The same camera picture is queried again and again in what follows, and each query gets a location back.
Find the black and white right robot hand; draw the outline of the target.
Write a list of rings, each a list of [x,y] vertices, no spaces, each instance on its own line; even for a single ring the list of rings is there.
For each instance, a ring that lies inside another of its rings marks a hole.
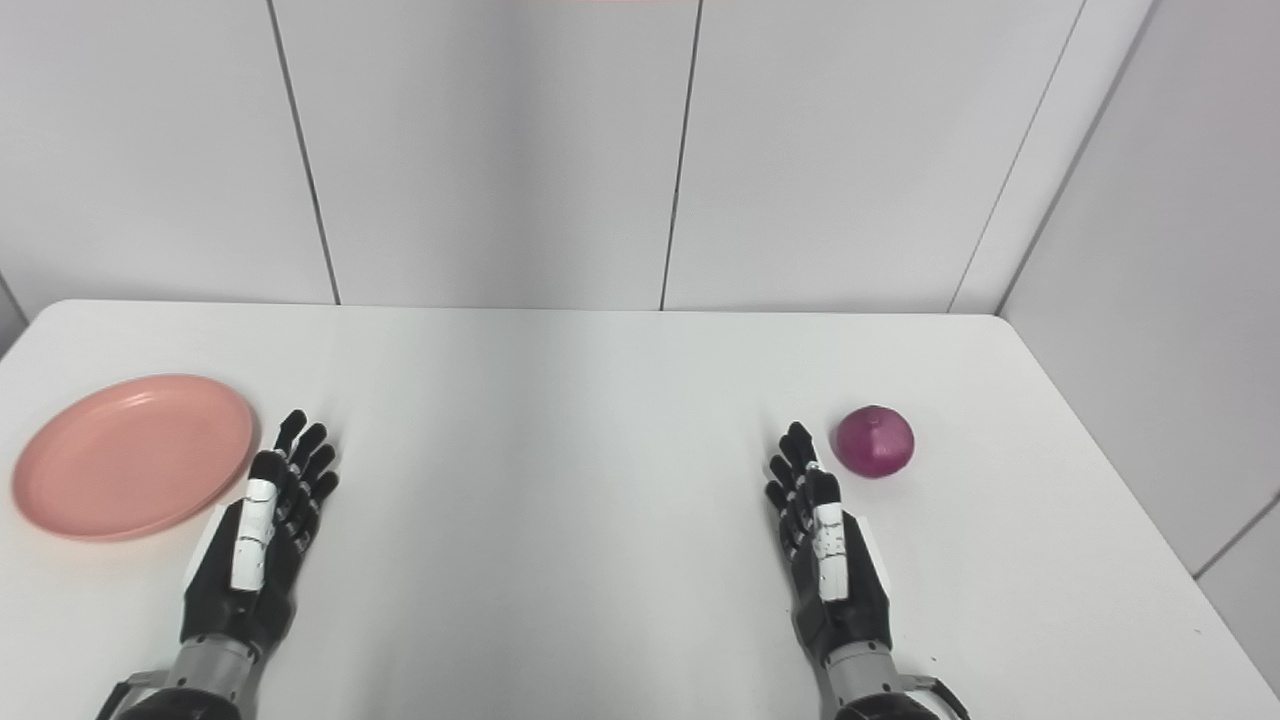
[[[892,650],[890,596],[870,528],[845,507],[840,483],[822,466],[804,424],[788,425],[768,468],[765,497],[803,647],[819,662],[850,644]]]

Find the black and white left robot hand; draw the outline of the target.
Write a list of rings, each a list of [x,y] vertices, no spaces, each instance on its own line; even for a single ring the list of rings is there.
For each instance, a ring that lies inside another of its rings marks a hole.
[[[232,641],[262,660],[288,632],[294,585],[339,486],[328,428],[296,409],[250,462],[184,592],[180,642]]]

